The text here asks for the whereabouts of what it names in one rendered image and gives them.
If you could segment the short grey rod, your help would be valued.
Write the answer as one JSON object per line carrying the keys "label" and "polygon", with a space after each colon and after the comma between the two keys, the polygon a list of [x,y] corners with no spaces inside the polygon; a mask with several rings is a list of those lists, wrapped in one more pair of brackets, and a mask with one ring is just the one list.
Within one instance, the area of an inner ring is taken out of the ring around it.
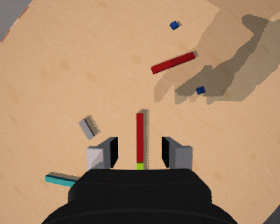
{"label": "short grey rod", "polygon": [[86,119],[83,119],[83,120],[79,121],[78,123],[88,140],[95,137],[95,134],[93,133],[93,131],[90,128],[89,124],[87,123]]}

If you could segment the red rod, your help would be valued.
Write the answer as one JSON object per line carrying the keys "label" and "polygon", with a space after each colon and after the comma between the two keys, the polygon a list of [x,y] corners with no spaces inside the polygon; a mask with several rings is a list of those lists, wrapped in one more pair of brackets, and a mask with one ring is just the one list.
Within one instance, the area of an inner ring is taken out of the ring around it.
{"label": "red rod", "polygon": [[137,162],[144,162],[143,113],[136,113]]}
{"label": "red rod", "polygon": [[159,73],[161,71],[167,70],[169,68],[172,68],[174,66],[180,65],[182,63],[188,62],[190,60],[193,60],[195,58],[195,55],[193,52],[187,53],[185,55],[173,58],[171,60],[165,61],[163,63],[160,63],[158,65],[152,66],[151,70],[153,75],[156,73]]}

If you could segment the lime green rod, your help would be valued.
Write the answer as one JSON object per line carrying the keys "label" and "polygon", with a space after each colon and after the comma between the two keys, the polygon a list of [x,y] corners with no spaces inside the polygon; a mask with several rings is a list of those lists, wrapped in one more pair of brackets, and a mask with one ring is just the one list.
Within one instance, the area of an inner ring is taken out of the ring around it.
{"label": "lime green rod", "polygon": [[144,163],[143,162],[137,162],[137,170],[144,170]]}

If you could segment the turquoise rod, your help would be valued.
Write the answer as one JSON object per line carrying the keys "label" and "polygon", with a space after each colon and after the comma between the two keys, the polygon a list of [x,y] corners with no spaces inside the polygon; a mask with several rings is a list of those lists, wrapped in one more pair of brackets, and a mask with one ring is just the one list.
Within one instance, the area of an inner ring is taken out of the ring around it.
{"label": "turquoise rod", "polygon": [[48,175],[48,174],[45,176],[45,182],[68,186],[68,187],[72,187],[77,181],[78,180],[52,176],[52,175]]}

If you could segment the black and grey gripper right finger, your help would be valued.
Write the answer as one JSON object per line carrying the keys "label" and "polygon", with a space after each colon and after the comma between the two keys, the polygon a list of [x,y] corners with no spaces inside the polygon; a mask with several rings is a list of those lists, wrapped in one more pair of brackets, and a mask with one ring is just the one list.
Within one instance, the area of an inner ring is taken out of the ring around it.
{"label": "black and grey gripper right finger", "polygon": [[183,146],[171,137],[162,137],[162,160],[166,168],[192,170],[193,148]]}

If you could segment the small blue cube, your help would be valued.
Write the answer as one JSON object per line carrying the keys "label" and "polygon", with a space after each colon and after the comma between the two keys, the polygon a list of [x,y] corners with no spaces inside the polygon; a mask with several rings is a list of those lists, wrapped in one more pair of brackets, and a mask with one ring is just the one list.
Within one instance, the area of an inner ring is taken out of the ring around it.
{"label": "small blue cube", "polygon": [[196,91],[197,91],[197,94],[198,94],[198,95],[199,95],[199,94],[203,94],[203,93],[205,93],[204,86],[199,87],[199,88],[196,88]]}
{"label": "small blue cube", "polygon": [[176,21],[174,21],[170,23],[170,27],[172,28],[172,30],[175,30],[179,27],[179,24]]}

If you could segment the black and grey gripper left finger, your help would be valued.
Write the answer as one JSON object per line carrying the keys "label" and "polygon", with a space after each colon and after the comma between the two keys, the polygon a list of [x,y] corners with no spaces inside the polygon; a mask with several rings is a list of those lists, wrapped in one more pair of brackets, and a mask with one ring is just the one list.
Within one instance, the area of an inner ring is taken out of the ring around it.
{"label": "black and grey gripper left finger", "polygon": [[110,169],[118,160],[118,137],[109,137],[97,146],[86,148],[87,170]]}

